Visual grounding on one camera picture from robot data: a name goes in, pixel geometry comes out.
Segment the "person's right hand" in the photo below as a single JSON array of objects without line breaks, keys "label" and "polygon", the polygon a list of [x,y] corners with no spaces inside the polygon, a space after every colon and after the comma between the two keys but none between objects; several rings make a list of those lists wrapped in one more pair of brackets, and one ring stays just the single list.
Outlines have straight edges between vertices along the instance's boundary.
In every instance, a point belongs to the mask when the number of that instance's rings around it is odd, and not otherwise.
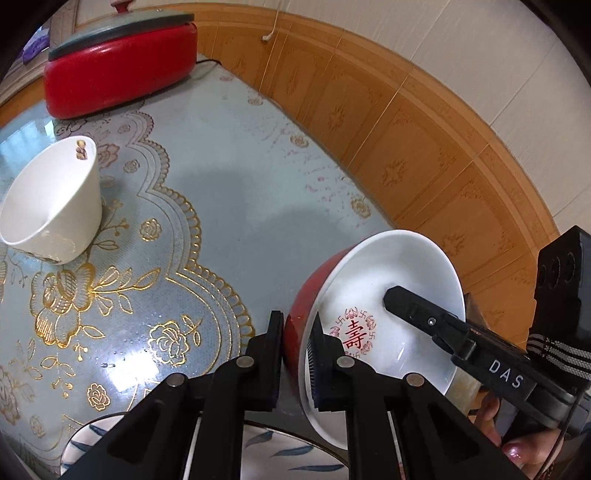
[{"label": "person's right hand", "polygon": [[494,417],[500,409],[500,399],[489,392],[482,400],[475,417],[475,426],[529,478],[542,475],[559,455],[564,439],[560,430],[545,430],[502,443]]}]

